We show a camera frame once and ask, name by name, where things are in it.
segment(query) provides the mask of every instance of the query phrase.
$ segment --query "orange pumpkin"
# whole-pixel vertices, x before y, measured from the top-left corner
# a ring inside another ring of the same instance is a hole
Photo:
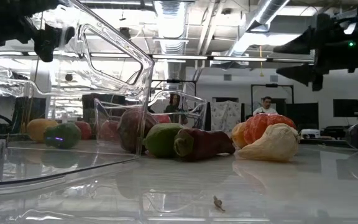
[[[286,124],[296,129],[295,123],[286,116],[279,114],[257,114],[246,121],[244,128],[244,140],[247,144],[252,144],[260,139],[267,126],[273,124]]]

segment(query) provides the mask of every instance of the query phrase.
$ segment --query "black monitor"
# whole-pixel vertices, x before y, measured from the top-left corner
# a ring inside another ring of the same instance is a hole
[[[358,118],[358,100],[334,100],[334,117]]]

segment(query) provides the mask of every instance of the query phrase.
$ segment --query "white wall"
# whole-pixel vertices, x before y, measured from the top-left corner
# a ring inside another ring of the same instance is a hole
[[[231,73],[232,81],[223,81],[223,74]],[[275,70],[263,70],[264,77],[260,77],[260,70],[243,69],[236,71],[222,71],[218,68],[209,68],[200,76],[197,83],[197,96],[207,101],[213,97],[234,97],[240,103],[250,104],[250,85],[270,83],[270,75],[275,75]],[[332,71],[324,76],[323,89],[318,92],[311,91],[311,86],[306,87],[298,82],[279,77],[278,84],[294,85],[295,103],[319,103],[319,127],[335,125],[347,125],[346,118],[334,118],[333,99],[358,99],[358,69],[355,73],[347,73],[347,70]],[[254,87],[254,101],[263,96],[274,98],[286,98],[291,103],[291,92],[289,88],[265,88]],[[357,124],[356,118],[349,118],[350,124]]]

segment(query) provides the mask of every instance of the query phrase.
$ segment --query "man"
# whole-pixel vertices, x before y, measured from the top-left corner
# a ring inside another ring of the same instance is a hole
[[[270,96],[265,96],[263,99],[263,107],[260,107],[256,109],[252,115],[257,115],[260,113],[266,113],[266,114],[277,114],[277,111],[273,108],[270,108],[270,105],[272,104],[272,98]]]

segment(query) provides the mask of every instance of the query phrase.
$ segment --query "glossy table surface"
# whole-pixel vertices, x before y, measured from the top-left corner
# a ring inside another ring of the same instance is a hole
[[[358,152],[351,149],[302,145],[287,164],[142,157],[96,173],[0,196],[0,224],[358,223]]]

